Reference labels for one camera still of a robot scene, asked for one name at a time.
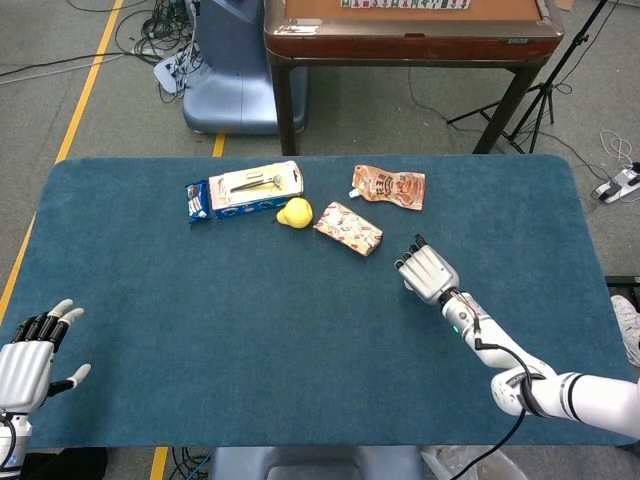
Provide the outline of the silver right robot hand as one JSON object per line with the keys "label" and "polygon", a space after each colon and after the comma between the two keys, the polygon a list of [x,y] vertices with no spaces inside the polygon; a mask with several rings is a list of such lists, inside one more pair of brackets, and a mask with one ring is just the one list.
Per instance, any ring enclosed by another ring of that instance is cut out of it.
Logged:
{"label": "silver right robot hand", "polygon": [[458,291],[457,271],[420,234],[394,266],[405,287],[428,305],[444,305]]}

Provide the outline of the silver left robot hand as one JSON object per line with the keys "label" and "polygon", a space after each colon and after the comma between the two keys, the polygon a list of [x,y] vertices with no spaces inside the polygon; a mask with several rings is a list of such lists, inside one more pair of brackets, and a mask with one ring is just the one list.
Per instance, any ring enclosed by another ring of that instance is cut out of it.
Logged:
{"label": "silver left robot hand", "polygon": [[77,388],[92,366],[81,365],[75,373],[53,381],[54,361],[70,327],[84,314],[71,299],[21,322],[11,340],[1,348],[1,411],[28,415],[46,399]]}

